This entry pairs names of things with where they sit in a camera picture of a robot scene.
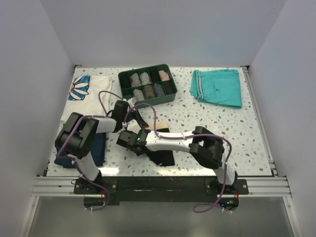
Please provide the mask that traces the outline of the navy blue garment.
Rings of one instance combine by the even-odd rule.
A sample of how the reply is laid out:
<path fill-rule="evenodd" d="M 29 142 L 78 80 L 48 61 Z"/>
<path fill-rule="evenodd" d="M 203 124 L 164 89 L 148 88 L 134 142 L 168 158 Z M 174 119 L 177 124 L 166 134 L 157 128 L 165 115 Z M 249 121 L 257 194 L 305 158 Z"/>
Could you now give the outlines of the navy blue garment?
<path fill-rule="evenodd" d="M 106 138 L 106 133 L 97 133 L 93 141 L 91 155 L 97 167 L 103 166 L 105 162 Z M 70 158 L 60 159 L 56 157 L 54 163 L 66 169 L 74 169 L 75 167 Z"/>

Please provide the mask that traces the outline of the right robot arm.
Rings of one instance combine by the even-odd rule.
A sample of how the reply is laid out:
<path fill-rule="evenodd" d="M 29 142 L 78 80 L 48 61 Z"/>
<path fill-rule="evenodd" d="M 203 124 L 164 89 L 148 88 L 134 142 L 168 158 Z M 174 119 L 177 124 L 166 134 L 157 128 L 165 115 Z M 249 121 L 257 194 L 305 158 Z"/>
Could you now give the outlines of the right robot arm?
<path fill-rule="evenodd" d="M 205 127 L 196 126 L 193 131 L 183 133 L 149 129 L 141 129 L 135 133 L 124 130 L 120 133 L 117 144 L 138 156 L 157 151 L 189 153 L 199 165 L 215 172 L 222 192 L 231 194 L 237 189 L 237 172 L 228 163 L 232 153 L 231 143 Z"/>

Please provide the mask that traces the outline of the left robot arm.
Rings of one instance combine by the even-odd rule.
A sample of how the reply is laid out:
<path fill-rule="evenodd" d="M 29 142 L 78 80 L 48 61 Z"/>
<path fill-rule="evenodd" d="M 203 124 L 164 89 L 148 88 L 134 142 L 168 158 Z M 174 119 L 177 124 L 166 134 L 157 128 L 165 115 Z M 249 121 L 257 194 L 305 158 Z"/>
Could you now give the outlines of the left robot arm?
<path fill-rule="evenodd" d="M 108 133 L 117 133 L 123 128 L 124 119 L 128 128 L 148 128 L 137 109 L 130 113 L 133 100 L 117 100 L 114 109 L 104 116 L 84 116 L 73 112 L 60 130 L 55 140 L 56 160 L 66 161 L 75 168 L 83 180 L 85 188 L 92 194 L 102 189 L 101 172 L 95 157 L 105 157 L 105 139 Z"/>

